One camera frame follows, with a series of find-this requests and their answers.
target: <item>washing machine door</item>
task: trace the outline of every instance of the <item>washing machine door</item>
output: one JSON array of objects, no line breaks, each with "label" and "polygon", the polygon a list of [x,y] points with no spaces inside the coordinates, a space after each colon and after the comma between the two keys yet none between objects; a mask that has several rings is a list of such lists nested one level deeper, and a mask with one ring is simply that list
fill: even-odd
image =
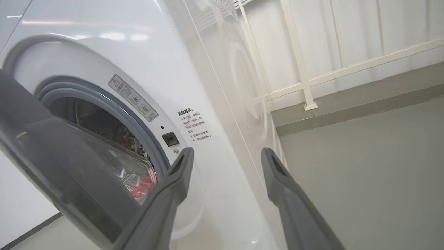
[{"label": "washing machine door", "polygon": [[118,156],[137,165],[137,155],[54,117],[2,70],[0,86],[0,149],[63,215],[96,245],[110,249],[151,204],[159,211],[150,225],[161,223],[162,230],[151,230],[150,244],[161,246],[158,242],[163,240],[167,247],[175,209],[188,191],[191,148],[182,151],[167,178],[149,196],[163,197],[160,204],[148,198],[141,205],[110,171],[111,165],[113,170],[119,167]]}]

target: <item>front-loading washing machine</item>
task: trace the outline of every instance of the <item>front-loading washing machine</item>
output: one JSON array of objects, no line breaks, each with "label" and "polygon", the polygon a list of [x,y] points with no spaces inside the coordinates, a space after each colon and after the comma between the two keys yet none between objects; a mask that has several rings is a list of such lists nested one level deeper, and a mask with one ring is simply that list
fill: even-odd
[{"label": "front-loading washing machine", "polygon": [[153,184],[194,148],[171,249],[285,248],[260,153],[285,156],[231,2],[0,6],[1,68],[54,115],[144,158]]}]

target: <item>white wall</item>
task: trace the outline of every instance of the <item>white wall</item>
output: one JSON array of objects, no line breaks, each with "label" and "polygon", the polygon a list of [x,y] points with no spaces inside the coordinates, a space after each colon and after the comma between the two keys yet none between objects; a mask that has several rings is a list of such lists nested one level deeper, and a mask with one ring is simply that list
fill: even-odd
[{"label": "white wall", "polygon": [[[333,0],[343,67],[382,55],[376,0]],[[330,0],[291,0],[309,78],[341,69]],[[299,79],[279,0],[253,0],[245,11],[269,80],[269,92]],[[381,0],[385,54],[436,38],[444,38],[444,1],[430,0],[430,34],[426,0]],[[436,48],[312,87],[320,97],[409,70],[444,61]],[[304,102],[301,91],[267,102],[271,110]]]},{"label": "white wall", "polygon": [[0,248],[58,213],[0,150]]}]

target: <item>warning label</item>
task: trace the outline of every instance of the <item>warning label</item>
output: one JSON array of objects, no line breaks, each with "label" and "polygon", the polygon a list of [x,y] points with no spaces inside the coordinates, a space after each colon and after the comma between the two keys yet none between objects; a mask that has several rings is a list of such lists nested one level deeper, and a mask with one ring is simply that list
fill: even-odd
[{"label": "warning label", "polygon": [[108,85],[123,98],[127,99],[139,113],[148,121],[152,121],[159,114],[145,101],[128,83],[124,82],[118,75],[114,75]]}]

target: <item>concrete floor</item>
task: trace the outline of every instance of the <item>concrete floor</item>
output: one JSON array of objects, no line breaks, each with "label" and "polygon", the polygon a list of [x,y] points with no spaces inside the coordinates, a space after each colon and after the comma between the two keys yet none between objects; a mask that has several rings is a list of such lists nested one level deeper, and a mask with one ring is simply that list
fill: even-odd
[{"label": "concrete floor", "polygon": [[348,250],[444,249],[444,99],[281,137]]}]

